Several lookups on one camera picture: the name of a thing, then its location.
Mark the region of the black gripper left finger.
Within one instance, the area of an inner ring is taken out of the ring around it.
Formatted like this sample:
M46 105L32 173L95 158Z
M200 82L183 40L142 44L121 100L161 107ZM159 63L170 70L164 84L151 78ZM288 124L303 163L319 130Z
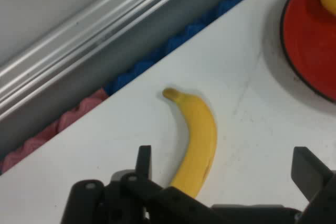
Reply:
M135 169L104 185L75 183L61 223L206 223L210 209L174 187L150 180L151 146L139 147Z

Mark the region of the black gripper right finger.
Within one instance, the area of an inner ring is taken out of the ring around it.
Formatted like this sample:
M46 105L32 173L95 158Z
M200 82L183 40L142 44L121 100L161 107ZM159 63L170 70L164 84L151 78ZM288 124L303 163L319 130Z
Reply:
M296 223L335 223L335 172L307 147L295 147L291 178L309 202Z

